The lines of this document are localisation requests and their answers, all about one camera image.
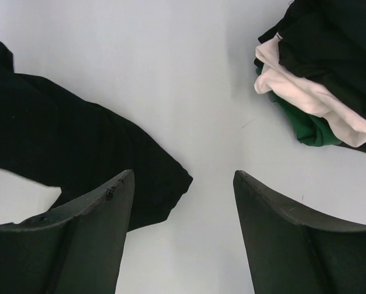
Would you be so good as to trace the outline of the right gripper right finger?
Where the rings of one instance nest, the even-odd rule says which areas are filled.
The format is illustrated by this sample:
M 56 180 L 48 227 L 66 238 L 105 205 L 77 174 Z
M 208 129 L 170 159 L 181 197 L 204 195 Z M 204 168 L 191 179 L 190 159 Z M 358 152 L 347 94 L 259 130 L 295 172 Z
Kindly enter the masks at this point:
M 256 293 L 366 293 L 366 225 L 311 209 L 244 171 L 233 185 Z

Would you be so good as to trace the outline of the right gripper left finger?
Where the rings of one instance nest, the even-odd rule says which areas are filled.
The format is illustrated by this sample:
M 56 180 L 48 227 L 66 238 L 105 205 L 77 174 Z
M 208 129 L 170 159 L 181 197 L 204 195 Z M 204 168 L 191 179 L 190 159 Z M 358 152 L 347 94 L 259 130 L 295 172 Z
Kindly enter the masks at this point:
M 114 293 L 133 196 L 126 170 L 46 213 L 0 225 L 0 293 Z

